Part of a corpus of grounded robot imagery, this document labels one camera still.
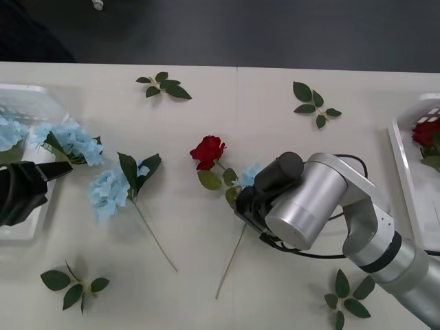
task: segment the dark floor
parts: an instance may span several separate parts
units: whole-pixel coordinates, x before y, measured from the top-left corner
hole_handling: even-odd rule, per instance
[[[22,1],[79,63],[440,72],[439,0]]]

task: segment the white tray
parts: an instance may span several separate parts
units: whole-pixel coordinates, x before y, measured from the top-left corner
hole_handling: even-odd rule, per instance
[[[412,136],[416,123],[438,117],[440,94],[424,94],[388,126],[415,241],[434,251],[440,251],[440,173],[420,162],[420,148]]]
[[[68,119],[63,105],[50,96],[48,90],[39,86],[0,84],[0,114],[13,117],[32,128],[41,122],[59,123]],[[36,164],[53,162],[55,157],[44,148],[30,146],[28,138],[24,145],[23,160]],[[33,243],[43,227],[55,180],[47,184],[47,202],[35,208],[22,223],[0,227],[0,246],[28,245]]]

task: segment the table surface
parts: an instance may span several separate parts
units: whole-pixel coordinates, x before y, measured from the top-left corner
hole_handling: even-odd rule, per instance
[[[135,80],[160,71],[182,81],[193,100],[146,99]],[[337,270],[355,285],[364,274],[348,260],[283,254],[252,230],[246,230],[215,300],[243,223],[220,192],[198,182],[188,153],[205,135],[221,137],[228,147],[222,160],[237,171],[266,165],[284,151],[304,159],[317,152],[357,155],[390,197],[396,228],[411,237],[386,126],[418,95],[437,92],[438,74],[0,63],[0,77],[1,83],[49,88],[90,134],[101,136],[110,159],[58,180],[34,246],[0,251],[5,329],[333,329],[323,296]],[[311,118],[293,112],[300,104],[294,80],[319,91],[326,106],[343,115],[317,131]],[[108,223],[94,219],[87,186],[117,159],[116,151],[138,159],[160,153],[163,164],[138,205],[178,273],[133,208],[121,209]],[[339,254],[346,235],[343,219],[332,221],[311,251]],[[89,280],[111,281],[99,298],[87,301],[83,316],[79,306],[61,311],[63,293],[49,291],[39,278],[64,259]],[[346,329],[427,329],[382,288],[364,304],[373,317],[346,313]]]

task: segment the flower stem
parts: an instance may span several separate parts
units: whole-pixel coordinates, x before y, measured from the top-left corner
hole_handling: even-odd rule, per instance
[[[218,159],[215,159],[214,163],[217,164],[223,171],[226,171],[226,167],[223,166]]]
[[[153,235],[154,240],[156,241],[157,245],[159,246],[159,249],[162,251],[162,253],[164,254],[166,260],[168,260],[168,262],[170,263],[171,266],[173,266],[174,270],[177,272],[177,268],[176,266],[173,265],[173,263],[171,262],[171,260],[168,258],[168,256],[166,255],[164,249],[162,249],[162,246],[160,245],[159,241],[157,240],[156,236],[154,235],[153,231],[151,230],[150,226],[148,225],[148,223],[145,221],[144,215],[142,215],[142,213],[140,212],[138,206],[133,202],[133,205],[135,206],[137,213],[139,213],[140,217],[142,218],[142,220],[144,221],[146,227],[148,228],[148,230],[150,231],[150,233]]]
[[[247,226],[248,226],[247,223],[245,223],[245,225],[243,226],[243,229],[242,229],[241,234],[240,234],[239,241],[236,243],[234,253],[232,253],[232,256],[231,256],[231,259],[229,260],[228,266],[226,267],[226,270],[225,270],[225,272],[224,272],[224,274],[223,274],[223,277],[221,278],[221,281],[220,281],[220,284],[219,284],[219,288],[217,289],[217,294],[215,295],[215,298],[216,298],[216,299],[219,298],[219,294],[220,294],[221,286],[223,285],[223,282],[224,282],[224,280],[225,280],[225,278],[226,278],[226,274],[228,273],[229,267],[231,266],[232,259],[233,259],[234,256],[235,256],[235,252],[237,252],[237,249],[239,248],[239,245],[240,245],[241,239],[243,238],[243,234],[245,233],[245,229],[246,229]]]

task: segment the red rose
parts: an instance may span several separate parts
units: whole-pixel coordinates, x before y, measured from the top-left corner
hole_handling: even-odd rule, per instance
[[[440,134],[440,119],[434,122],[422,122],[412,130],[412,140],[422,146],[433,146],[432,137],[435,131]]]
[[[190,152],[190,155],[194,160],[199,160],[197,170],[209,170],[215,163],[215,160],[219,160],[223,155],[225,144],[221,143],[220,137],[206,136],[203,141],[197,146],[196,149]]]

